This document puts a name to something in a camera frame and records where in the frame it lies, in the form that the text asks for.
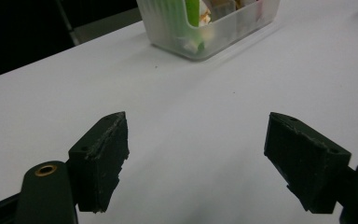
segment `snack package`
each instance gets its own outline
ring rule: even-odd
[[[190,25],[202,27],[211,22],[211,10],[202,0],[186,0],[186,14]],[[190,34],[183,40],[183,48],[197,54],[205,48],[205,41],[213,38],[213,35],[200,33]]]
[[[186,0],[188,22],[195,27],[201,27],[211,22],[211,10],[202,0]]]

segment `food item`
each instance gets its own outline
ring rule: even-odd
[[[211,22],[211,10],[202,0],[186,0],[188,22],[195,27],[201,27]]]
[[[186,0],[186,14],[190,25],[202,27],[211,22],[211,10],[202,0]],[[188,38],[183,39],[184,49],[197,54],[205,49],[205,42],[213,38],[210,33],[190,32]]]
[[[238,10],[241,8],[242,2],[241,0],[235,0],[235,9]]]

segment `plastic container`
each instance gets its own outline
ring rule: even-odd
[[[210,8],[212,22],[201,27],[188,23],[185,0],[137,0],[150,42],[191,60],[204,60],[269,24],[280,0],[234,0]]]

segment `white table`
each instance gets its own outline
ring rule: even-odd
[[[263,150],[275,111],[358,165],[358,1],[282,0],[275,22],[204,62],[151,46],[138,22],[0,76],[0,200],[118,111],[130,157],[106,213],[80,223],[338,223],[339,204],[305,212]]]

